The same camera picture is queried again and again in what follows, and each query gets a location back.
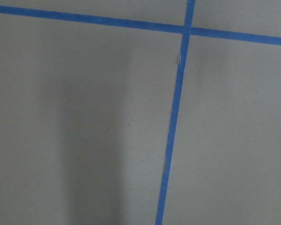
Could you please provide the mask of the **blue tape line vertical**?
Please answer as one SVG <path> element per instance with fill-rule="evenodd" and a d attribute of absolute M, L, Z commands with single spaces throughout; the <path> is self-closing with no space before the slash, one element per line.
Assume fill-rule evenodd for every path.
<path fill-rule="evenodd" d="M 183 87 L 185 65 L 188 55 L 188 46 L 189 46 L 189 40 L 191 35 L 191 29 L 192 29 L 194 8 L 195 8 L 195 1 L 194 0 L 187 1 L 184 25 L 182 28 L 182 39 L 181 39 L 181 46 L 179 52 L 179 64 L 177 67 L 169 130 L 167 136 L 167 144 L 166 144 L 166 150 L 164 155 L 164 168 L 161 178 L 160 192 L 159 192 L 156 217 L 155 217 L 156 225 L 161 225 L 163 223 L 163 215 L 164 215 L 164 209 L 166 204 L 166 196 L 167 196 L 170 168 L 171 168 L 172 155 L 174 149 L 180 99 L 181 99 L 181 93 Z"/>

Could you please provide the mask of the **blue tape line horizontal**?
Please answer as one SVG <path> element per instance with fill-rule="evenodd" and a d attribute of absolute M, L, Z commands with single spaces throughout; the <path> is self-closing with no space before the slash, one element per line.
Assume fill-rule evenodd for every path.
<path fill-rule="evenodd" d="M 177 33 L 177 34 L 182 34 L 184 29 L 184 26 L 182 25 L 143 22 L 143 21 L 135 21 L 135 20 L 94 16 L 94 15 L 81 15 L 81 14 L 72 14 L 72 13 L 30 9 L 30 8 L 22 8 L 22 7 L 9 7 L 9 6 L 1 6 L 1 5 L 0 5 L 0 14 L 20 15 L 20 16 L 29 16 L 29 17 L 37 17 L 37 18 L 45 18 L 45 19 L 71 21 L 71 22 L 100 24 L 100 25 L 107 25 L 113 27 L 152 30 L 152 31 Z M 190 35 L 281 46 L 281 37 L 255 35 L 255 34 L 241 33 L 241 32 L 192 27 L 190 30 Z"/>

